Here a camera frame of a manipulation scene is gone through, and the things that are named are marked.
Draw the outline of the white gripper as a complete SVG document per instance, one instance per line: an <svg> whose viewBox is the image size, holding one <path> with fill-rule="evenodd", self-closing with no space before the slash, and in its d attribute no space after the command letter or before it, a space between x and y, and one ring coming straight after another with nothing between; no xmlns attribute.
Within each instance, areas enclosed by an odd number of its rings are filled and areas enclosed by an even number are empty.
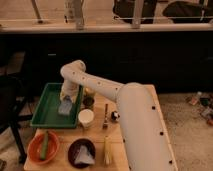
<svg viewBox="0 0 213 171"><path fill-rule="evenodd" d="M63 100L68 96L73 102L76 101L79 85L68 80L65 80L61 87L60 99Z"/></svg>

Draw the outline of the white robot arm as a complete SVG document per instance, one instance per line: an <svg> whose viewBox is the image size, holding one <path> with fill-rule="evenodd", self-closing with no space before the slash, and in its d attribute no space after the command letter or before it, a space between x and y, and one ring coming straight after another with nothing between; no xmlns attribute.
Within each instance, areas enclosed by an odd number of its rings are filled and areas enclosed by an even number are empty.
<svg viewBox="0 0 213 171"><path fill-rule="evenodd" d="M83 61L64 65L68 89L88 87L116 103L130 171L178 171L162 115L150 91L140 83L122 84L85 72Z"/></svg>

